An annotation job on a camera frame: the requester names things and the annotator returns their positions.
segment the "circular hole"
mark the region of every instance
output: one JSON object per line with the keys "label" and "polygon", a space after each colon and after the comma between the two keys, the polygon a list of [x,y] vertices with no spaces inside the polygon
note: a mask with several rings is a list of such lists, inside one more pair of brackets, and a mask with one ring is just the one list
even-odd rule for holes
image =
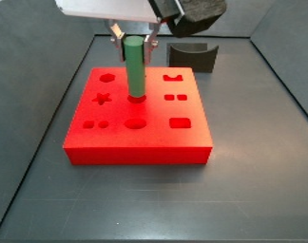
{"label": "circular hole", "polygon": [[146,120],[140,118],[130,119],[124,122],[124,126],[128,129],[142,129],[146,127]]}
{"label": "circular hole", "polygon": [[107,121],[100,121],[98,123],[98,127],[100,127],[100,128],[106,128],[107,126],[108,126],[108,122]]}
{"label": "circular hole", "polygon": [[130,103],[143,103],[146,101],[146,96],[142,95],[140,97],[132,97],[130,95],[127,99]]}
{"label": "circular hole", "polygon": [[111,74],[111,73],[103,74],[103,75],[99,77],[99,81],[102,81],[103,83],[108,83],[108,82],[111,82],[114,79],[115,79],[115,75]]}

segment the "black object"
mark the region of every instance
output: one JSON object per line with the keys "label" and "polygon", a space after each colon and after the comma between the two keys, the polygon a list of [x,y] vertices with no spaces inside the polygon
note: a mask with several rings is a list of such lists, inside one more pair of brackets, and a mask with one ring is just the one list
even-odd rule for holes
{"label": "black object", "polygon": [[0,2],[0,221],[92,36],[52,0]]}
{"label": "black object", "polygon": [[179,3],[184,15],[179,20],[167,21],[175,37],[187,37],[206,30],[226,11],[223,0],[179,0]]}
{"label": "black object", "polygon": [[148,0],[150,6],[154,10],[156,17],[160,18],[162,21],[168,19],[174,19],[179,15],[179,9],[172,0]]}
{"label": "black object", "polygon": [[167,65],[187,66],[194,72],[212,72],[218,46],[207,49],[207,43],[168,43]]}

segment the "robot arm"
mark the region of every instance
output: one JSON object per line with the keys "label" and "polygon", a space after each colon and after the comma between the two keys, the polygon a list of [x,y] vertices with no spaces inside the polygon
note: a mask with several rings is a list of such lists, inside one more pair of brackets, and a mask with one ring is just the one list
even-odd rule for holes
{"label": "robot arm", "polygon": [[159,27],[167,23],[175,37],[186,37],[207,29],[226,11],[224,0],[55,0],[65,15],[104,19],[112,35],[119,60],[124,61],[123,38],[116,20],[148,23],[151,33],[143,40],[143,62],[150,63],[150,54],[158,46]]}

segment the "star-shaped hole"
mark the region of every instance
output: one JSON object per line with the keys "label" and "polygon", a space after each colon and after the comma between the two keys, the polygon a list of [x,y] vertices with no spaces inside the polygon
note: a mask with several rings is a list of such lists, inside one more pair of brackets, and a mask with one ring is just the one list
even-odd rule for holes
{"label": "star-shaped hole", "polygon": [[102,105],[106,102],[110,102],[112,99],[110,98],[110,93],[107,94],[100,94],[96,93],[96,98],[94,98],[91,101],[98,102],[99,105]]}

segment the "black block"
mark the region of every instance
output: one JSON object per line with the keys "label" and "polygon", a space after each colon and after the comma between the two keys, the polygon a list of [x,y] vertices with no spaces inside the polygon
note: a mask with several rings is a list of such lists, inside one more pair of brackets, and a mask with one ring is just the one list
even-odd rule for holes
{"label": "black block", "polygon": [[176,21],[168,21],[168,29],[175,37],[187,37],[203,30],[226,12],[223,0],[179,0],[184,15]]}

